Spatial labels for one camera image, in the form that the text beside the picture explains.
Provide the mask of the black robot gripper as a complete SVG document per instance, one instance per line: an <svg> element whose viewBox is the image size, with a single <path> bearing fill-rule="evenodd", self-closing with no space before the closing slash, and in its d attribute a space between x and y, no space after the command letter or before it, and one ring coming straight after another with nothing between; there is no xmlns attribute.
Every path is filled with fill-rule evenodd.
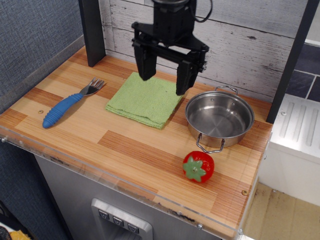
<svg viewBox="0 0 320 240"><path fill-rule="evenodd" d="M176 94L182 96L192 88L198 72L203 72L209 47L193 35L195 4L155 4L153 23L134 22L133 48L139 76L143 81L156 74L157 57L177 63Z"/></svg>

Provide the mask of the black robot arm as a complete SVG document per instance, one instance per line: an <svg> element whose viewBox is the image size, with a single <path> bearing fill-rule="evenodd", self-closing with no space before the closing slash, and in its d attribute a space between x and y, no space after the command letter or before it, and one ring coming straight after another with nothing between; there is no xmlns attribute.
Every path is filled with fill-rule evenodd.
<svg viewBox="0 0 320 240"><path fill-rule="evenodd" d="M197 2L195 0L155 0L153 23L134 22L132 46L140 77L146 81L156 74L157 58L177 67L176 94L193 87L206 65L209 47L193 35Z"/></svg>

